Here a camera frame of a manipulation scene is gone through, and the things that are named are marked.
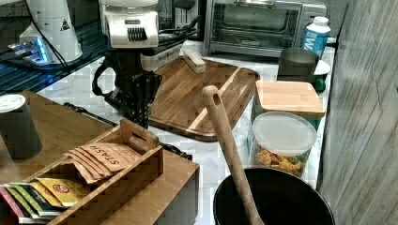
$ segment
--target clear plastic lid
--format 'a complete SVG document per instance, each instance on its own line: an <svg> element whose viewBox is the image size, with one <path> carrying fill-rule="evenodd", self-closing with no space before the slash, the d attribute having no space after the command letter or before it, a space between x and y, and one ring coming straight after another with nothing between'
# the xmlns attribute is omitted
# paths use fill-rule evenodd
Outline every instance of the clear plastic lid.
<svg viewBox="0 0 398 225"><path fill-rule="evenodd" d="M326 17L315 17L314 18L314 24L316 24L316 25L327 26L328 22L329 22L329 19Z"/></svg>
<svg viewBox="0 0 398 225"><path fill-rule="evenodd" d="M8 113L19 109L25 103L25 98L20 95L6 95L0 97L0 113Z"/></svg>
<svg viewBox="0 0 398 225"><path fill-rule="evenodd" d="M293 157L309 151L317 135L313 125L288 112L266 112L253 122L256 141L269 152Z"/></svg>

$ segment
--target black pot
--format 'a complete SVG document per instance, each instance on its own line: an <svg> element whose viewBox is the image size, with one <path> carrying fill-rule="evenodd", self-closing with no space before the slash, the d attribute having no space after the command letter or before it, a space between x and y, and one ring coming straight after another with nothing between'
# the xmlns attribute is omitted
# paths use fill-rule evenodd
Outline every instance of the black pot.
<svg viewBox="0 0 398 225"><path fill-rule="evenodd" d="M260 217L267 225L334 224L328 204L300 178L269 168L245 169ZM214 196L216 224L249 224L232 176L226 177Z"/></svg>

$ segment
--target wooden countertop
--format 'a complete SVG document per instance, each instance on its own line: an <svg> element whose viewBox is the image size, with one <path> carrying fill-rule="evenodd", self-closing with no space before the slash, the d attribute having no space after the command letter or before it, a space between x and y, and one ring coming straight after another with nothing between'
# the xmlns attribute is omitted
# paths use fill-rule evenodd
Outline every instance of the wooden countertop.
<svg viewBox="0 0 398 225"><path fill-rule="evenodd" d="M26 162L14 162L0 139L0 184L22 181L62 157L69 149L89 142L112 128L77 113L45 97L23 92L33 117L43 150ZM195 175L199 165L164 151L164 173L104 224L153 224Z"/></svg>

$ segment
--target toaster oven door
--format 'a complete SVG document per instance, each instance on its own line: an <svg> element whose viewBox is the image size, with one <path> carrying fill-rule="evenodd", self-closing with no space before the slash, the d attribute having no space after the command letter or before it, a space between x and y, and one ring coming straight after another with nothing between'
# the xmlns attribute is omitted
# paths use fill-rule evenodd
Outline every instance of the toaster oven door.
<svg viewBox="0 0 398 225"><path fill-rule="evenodd" d="M279 56L282 49L294 47L300 3L225 2L213 2L210 50Z"/></svg>

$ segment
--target bottle cap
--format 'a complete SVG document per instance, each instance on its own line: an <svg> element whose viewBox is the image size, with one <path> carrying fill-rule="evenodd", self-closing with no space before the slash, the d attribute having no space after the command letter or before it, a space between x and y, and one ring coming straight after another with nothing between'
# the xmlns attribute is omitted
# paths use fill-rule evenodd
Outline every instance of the bottle cap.
<svg viewBox="0 0 398 225"><path fill-rule="evenodd" d="M328 25L329 19L326 17L315 17L314 18L314 23L316 25L322 25L322 26L326 26Z"/></svg>

